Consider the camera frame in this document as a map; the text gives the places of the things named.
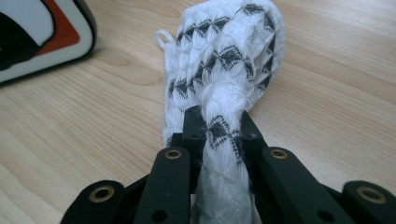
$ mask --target patterned fabric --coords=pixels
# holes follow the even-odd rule
[[[269,0],[212,0],[186,9],[176,40],[156,37],[165,55],[165,144],[191,106],[201,106],[207,125],[191,222],[252,223],[239,120],[283,60],[279,11]]]

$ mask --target black geometric pattern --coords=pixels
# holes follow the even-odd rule
[[[173,98],[174,90],[175,90],[175,80],[172,79],[171,83],[169,84],[169,90],[168,90],[168,97],[171,99]]]
[[[243,7],[245,14],[248,16],[264,12],[264,8],[256,4],[247,4]]]
[[[230,126],[223,116],[215,116],[208,127],[208,139],[212,148],[217,149],[227,139],[233,146],[233,152],[238,160],[242,160],[242,144],[240,140],[241,133],[237,130],[231,131]]]
[[[239,49],[235,45],[231,45],[227,48],[225,48],[220,54],[219,54],[219,60],[221,62],[222,67],[226,71],[230,71],[233,69],[233,66],[241,62],[242,59],[242,53],[239,51]]]
[[[183,78],[175,83],[175,90],[178,94],[181,95],[184,99],[187,99],[187,79]]]
[[[269,32],[273,32],[275,30],[273,18],[271,18],[268,13],[265,13],[264,27],[265,30]]]
[[[180,45],[181,40],[183,38],[186,38],[187,41],[191,42],[192,41],[192,36],[197,32],[197,34],[202,37],[206,38],[207,31],[209,30],[209,27],[212,27],[216,33],[220,32],[224,25],[230,20],[229,17],[220,17],[216,18],[213,21],[210,19],[204,20],[198,25],[195,23],[192,24],[190,27],[188,27],[184,32],[181,32],[177,35],[177,45]]]

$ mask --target wooden table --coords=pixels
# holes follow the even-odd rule
[[[58,223],[86,186],[146,175],[163,148],[163,52],[200,1],[87,0],[90,59],[0,88],[0,223]],[[323,184],[396,194],[396,2],[277,0],[286,56],[250,111]]]

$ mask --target brass screw hole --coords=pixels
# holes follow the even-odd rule
[[[288,153],[286,153],[284,150],[280,150],[280,149],[274,149],[270,152],[271,156],[283,160],[286,159],[288,157]]]
[[[370,203],[382,204],[387,202],[385,195],[376,189],[360,186],[356,189],[356,191],[363,199],[369,201]]]
[[[169,150],[165,152],[165,157],[169,160],[175,160],[181,157],[181,151],[179,150]]]
[[[90,201],[93,203],[102,203],[109,200],[114,195],[113,187],[103,185],[94,189],[90,194]]]

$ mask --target black object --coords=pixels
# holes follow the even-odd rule
[[[32,58],[40,47],[14,20],[0,12],[0,70]]]
[[[43,46],[38,46],[21,26],[0,12],[0,84],[82,60],[91,55],[97,31],[94,16],[85,1],[72,0],[67,1],[66,4],[53,1],[52,4],[56,7],[49,13],[52,18],[58,18],[58,20],[53,21],[55,33],[46,40]],[[71,28],[65,29],[64,22],[68,23]],[[70,30],[74,30],[73,37],[68,36]],[[66,40],[69,37],[76,38],[76,43],[67,43]]]
[[[251,190],[262,223],[396,223],[396,198],[352,181],[342,193],[321,185],[288,150],[268,147],[245,112],[242,139]],[[205,143],[198,106],[185,113],[183,133],[161,150],[150,175],[124,188],[100,181],[85,188],[64,215],[68,223],[189,223]]]

